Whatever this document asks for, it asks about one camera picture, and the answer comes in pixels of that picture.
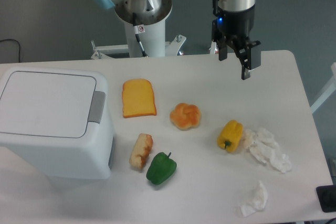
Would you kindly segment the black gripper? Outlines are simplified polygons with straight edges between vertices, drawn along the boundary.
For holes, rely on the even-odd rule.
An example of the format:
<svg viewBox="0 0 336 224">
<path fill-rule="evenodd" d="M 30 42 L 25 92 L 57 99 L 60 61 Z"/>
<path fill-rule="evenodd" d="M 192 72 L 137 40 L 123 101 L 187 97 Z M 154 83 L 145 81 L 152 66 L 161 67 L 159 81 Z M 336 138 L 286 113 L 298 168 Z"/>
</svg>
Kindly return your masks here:
<svg viewBox="0 0 336 224">
<path fill-rule="evenodd" d="M 249 39 L 254 25 L 255 6 L 239 11 L 230 12 L 219 7 L 220 0 L 212 0 L 213 14 L 212 41 L 218 47 L 218 59 L 227 59 L 227 47 L 230 45 L 241 64 L 241 78 L 250 78 L 251 71 L 261 66 L 261 42 Z"/>
</svg>

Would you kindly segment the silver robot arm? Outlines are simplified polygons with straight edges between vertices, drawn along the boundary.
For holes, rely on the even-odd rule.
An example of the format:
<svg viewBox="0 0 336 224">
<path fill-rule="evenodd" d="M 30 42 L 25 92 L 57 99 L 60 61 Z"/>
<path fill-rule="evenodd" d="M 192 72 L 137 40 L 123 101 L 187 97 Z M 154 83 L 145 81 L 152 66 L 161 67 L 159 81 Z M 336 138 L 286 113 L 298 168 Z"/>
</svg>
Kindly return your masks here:
<svg viewBox="0 0 336 224">
<path fill-rule="evenodd" d="M 164 57 L 172 46 L 165 43 L 165 21 L 172 0 L 94 0 L 103 9 L 114 9 L 123 21 L 130 57 Z M 212 0 L 215 19 L 212 42 L 220 60 L 231 48 L 241 64 L 242 79 L 248 79 L 261 64 L 261 43 L 249 39 L 254 25 L 256 0 Z"/>
</svg>

